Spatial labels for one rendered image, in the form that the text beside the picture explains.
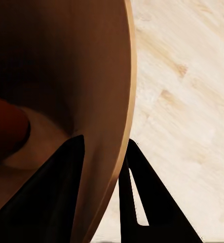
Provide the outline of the trash can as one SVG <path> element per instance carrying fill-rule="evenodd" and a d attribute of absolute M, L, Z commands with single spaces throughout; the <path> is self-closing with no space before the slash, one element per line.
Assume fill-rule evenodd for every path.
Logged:
<path fill-rule="evenodd" d="M 0 151 L 0 209 L 68 139 L 85 156 L 69 243 L 90 243 L 130 138 L 137 44 L 130 0 L 0 0 L 0 98 L 27 114 Z"/>

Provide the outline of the can of soda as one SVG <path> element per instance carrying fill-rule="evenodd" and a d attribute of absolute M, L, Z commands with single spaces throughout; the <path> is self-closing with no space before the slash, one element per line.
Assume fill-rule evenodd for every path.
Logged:
<path fill-rule="evenodd" d="M 25 139 L 29 121 L 23 108 L 0 98 L 0 151 L 16 148 Z"/>

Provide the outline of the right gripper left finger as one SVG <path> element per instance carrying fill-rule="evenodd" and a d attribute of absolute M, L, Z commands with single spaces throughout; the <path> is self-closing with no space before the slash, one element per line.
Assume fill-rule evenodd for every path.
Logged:
<path fill-rule="evenodd" d="M 0 209 L 0 243 L 69 243 L 85 156 L 66 140 Z"/>

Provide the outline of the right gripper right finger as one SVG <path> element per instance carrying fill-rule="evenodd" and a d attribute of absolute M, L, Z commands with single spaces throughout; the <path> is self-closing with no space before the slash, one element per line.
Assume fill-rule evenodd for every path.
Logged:
<path fill-rule="evenodd" d="M 149 226 L 137 222 L 129 169 Z M 121 243 L 203 243 L 132 139 L 119 174 L 119 201 Z"/>

